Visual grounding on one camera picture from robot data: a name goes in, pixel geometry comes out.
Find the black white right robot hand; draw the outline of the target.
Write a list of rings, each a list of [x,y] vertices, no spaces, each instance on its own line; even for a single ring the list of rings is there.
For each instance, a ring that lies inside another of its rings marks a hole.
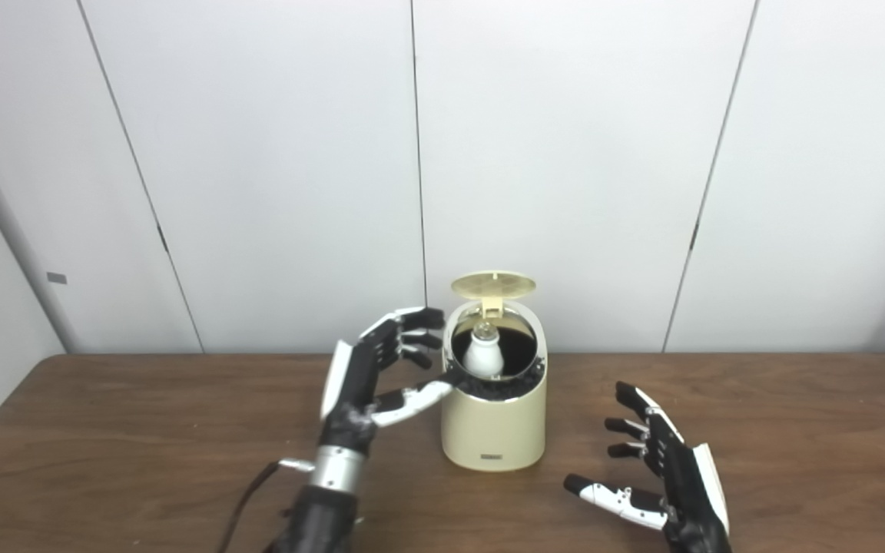
[[[630,441],[608,447],[613,459],[639,459],[664,486],[653,493],[569,473],[563,488],[632,524],[659,531],[671,552],[731,552],[730,522],[709,444],[692,447],[663,409],[638,386],[618,381],[615,399],[636,421],[605,418],[611,432]]]

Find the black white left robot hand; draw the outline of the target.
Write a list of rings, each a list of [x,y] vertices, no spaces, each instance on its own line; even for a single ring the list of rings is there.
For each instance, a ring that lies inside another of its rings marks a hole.
[[[433,330],[445,323],[445,312],[437,308],[400,309],[372,323],[355,343],[337,342],[324,383],[319,444],[367,456],[380,428],[417,416],[449,395],[454,385],[446,376],[376,393],[380,374],[400,360],[421,369],[432,366],[427,350],[443,346]]]

